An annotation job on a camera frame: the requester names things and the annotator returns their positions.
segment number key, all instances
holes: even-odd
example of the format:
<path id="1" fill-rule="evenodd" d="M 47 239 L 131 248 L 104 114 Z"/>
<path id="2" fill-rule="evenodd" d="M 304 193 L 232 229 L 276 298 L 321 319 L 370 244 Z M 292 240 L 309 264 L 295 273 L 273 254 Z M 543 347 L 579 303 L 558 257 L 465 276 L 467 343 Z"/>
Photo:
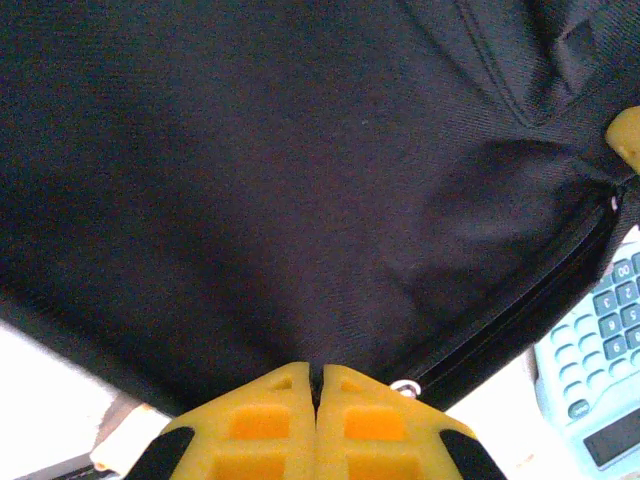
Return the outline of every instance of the number key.
<path id="1" fill-rule="evenodd" d="M 560 381 L 568 385 L 580 380 L 583 375 L 583 368 L 577 363 L 572 363 L 560 370 Z"/>
<path id="2" fill-rule="evenodd" d="M 585 315 L 576 320 L 576 323 L 573 325 L 574 330 L 580 336 L 584 336 L 587 333 L 591 333 L 595 330 L 596 319 L 593 315 Z"/>
<path id="3" fill-rule="evenodd" d="M 627 344 L 620 335 L 604 342 L 604 355 L 607 357 L 607 360 L 613 360 L 620 355 L 624 355 L 626 352 Z"/>
<path id="4" fill-rule="evenodd" d="M 626 305 L 637 299 L 640 294 L 638 294 L 638 287 L 634 282 L 627 282 L 616 287 L 616 296 L 619 305 Z"/>
<path id="5" fill-rule="evenodd" d="M 631 305 L 630 307 L 623 308 L 620 314 L 622 315 L 622 325 L 625 328 L 631 327 L 640 322 L 640 305 Z"/>
<path id="6" fill-rule="evenodd" d="M 633 267 L 629 260 L 622 260 L 613 264 L 613 281 L 615 283 L 624 282 L 633 277 Z"/>
<path id="7" fill-rule="evenodd" d="M 632 328 L 627 331 L 626 337 L 629 349 L 640 347 L 640 327 Z"/>
<path id="8" fill-rule="evenodd" d="M 573 331 L 568 325 L 561 325 L 551 331 L 551 341 L 556 345 L 567 345 L 573 340 Z"/>
<path id="9" fill-rule="evenodd" d="M 602 338 L 610 337 L 614 333 L 618 333 L 622 330 L 622 326 L 620 325 L 620 316 L 617 313 L 614 313 L 608 317 L 601 318 L 598 320 L 598 327 L 600 328 L 600 336 Z"/>
<path id="10" fill-rule="evenodd" d="M 604 370 L 597 370 L 587 378 L 587 385 L 595 392 L 601 392 L 609 384 L 609 377 Z"/>
<path id="11" fill-rule="evenodd" d="M 595 370 L 599 370 L 604 368 L 605 365 L 604 355 L 600 352 L 594 352 L 591 355 L 587 355 L 584 357 L 582 361 L 582 366 L 587 372 L 593 372 Z"/>
<path id="12" fill-rule="evenodd" d="M 564 398 L 570 403 L 586 398 L 588 394 L 587 387 L 582 382 L 572 383 L 564 389 Z"/>
<path id="13" fill-rule="evenodd" d="M 631 257 L 631 260 L 633 261 L 633 268 L 635 269 L 636 273 L 640 274 L 640 253 L 636 253 L 633 257 Z"/>
<path id="14" fill-rule="evenodd" d="M 556 351 L 556 360 L 560 365 L 574 363 L 579 356 L 578 349 L 575 345 L 565 345 Z"/>
<path id="15" fill-rule="evenodd" d="M 589 354 L 600 349 L 600 345 L 602 345 L 600 343 L 601 341 L 602 340 L 598 338 L 598 334 L 591 333 L 586 337 L 582 337 L 580 339 L 580 342 L 578 343 L 578 346 L 580 347 L 580 351 L 582 353 Z"/>
<path id="16" fill-rule="evenodd" d="M 609 375 L 616 379 L 622 379 L 628 377 L 629 374 L 633 371 L 629 360 L 618 360 L 615 363 L 612 363 L 609 367 Z"/>
<path id="17" fill-rule="evenodd" d="M 593 306 L 596 309 L 596 314 L 601 317 L 602 315 L 606 315 L 609 312 L 613 312 L 616 305 L 616 296 L 612 291 L 608 291 L 603 293 L 602 295 L 598 295 L 593 298 Z"/>
<path id="18" fill-rule="evenodd" d="M 567 413 L 571 419 L 577 420 L 584 417 L 590 410 L 589 403 L 585 399 L 581 399 L 572 403 Z"/>

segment yellow plastic piece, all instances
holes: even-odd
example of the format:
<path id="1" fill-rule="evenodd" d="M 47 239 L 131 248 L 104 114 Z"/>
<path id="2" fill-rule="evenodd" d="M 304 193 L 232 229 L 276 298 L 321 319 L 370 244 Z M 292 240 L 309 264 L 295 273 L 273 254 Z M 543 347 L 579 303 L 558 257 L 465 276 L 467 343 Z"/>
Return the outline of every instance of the yellow plastic piece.
<path id="1" fill-rule="evenodd" d="M 195 436 L 171 480 L 312 480 L 309 365 L 291 363 L 171 422 Z"/>
<path id="2" fill-rule="evenodd" d="M 607 143 L 622 159 L 640 173 L 640 107 L 624 110 L 606 134 Z"/>
<path id="3" fill-rule="evenodd" d="M 464 424 L 338 365 L 324 369 L 315 480 L 462 480 L 441 430 Z"/>

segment black fabric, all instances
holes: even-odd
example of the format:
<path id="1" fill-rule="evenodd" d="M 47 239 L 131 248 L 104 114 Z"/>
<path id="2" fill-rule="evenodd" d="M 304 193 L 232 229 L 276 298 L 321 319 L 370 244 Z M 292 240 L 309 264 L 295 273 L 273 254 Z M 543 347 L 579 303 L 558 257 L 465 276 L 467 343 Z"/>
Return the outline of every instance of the black fabric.
<path id="1" fill-rule="evenodd" d="M 456 343 L 455 338 L 450 339 L 448 347 L 457 344 L 457 350 L 437 363 L 423 362 L 419 369 L 414 367 L 411 370 L 409 376 L 419 378 L 424 389 L 421 399 L 435 408 L 446 410 L 539 340 L 557 319 L 569 312 L 573 304 L 568 299 L 582 298 L 592 286 L 593 279 L 599 278 L 601 265 L 610 259 L 611 254 L 606 249 L 610 245 L 610 238 L 618 237 L 618 232 L 622 231 L 619 220 L 620 217 L 605 212 L 601 217 L 595 215 L 582 222 L 575 227 L 576 233 L 568 236 L 573 237 L 573 242 L 566 244 L 571 248 L 556 246 L 563 255 L 546 259 L 547 266 L 554 267 L 547 270 L 543 280 L 533 282 L 536 269 L 525 269 L 509 289 L 495 294 L 500 298 L 513 298 L 505 295 L 511 290 L 526 291 L 525 295 L 504 307 L 504 310 L 471 312 L 469 316 L 475 322 L 463 325 L 466 343 Z M 578 246 L 576 238 L 583 238 Z M 562 243 L 567 237 L 557 240 L 557 243 Z M 534 283 L 531 289 L 525 287 Z M 488 323 L 487 318 L 495 320 Z M 419 351 L 414 355 L 419 357 L 420 353 L 422 357 L 427 356 Z"/>
<path id="2" fill-rule="evenodd" d="M 564 3 L 3 6 L 3 318 L 172 413 L 294 360 L 429 378 L 635 188 L 637 11 Z"/>
<path id="3" fill-rule="evenodd" d="M 477 440 L 455 430 L 443 430 L 440 438 L 463 480 L 506 480 L 489 453 Z"/>

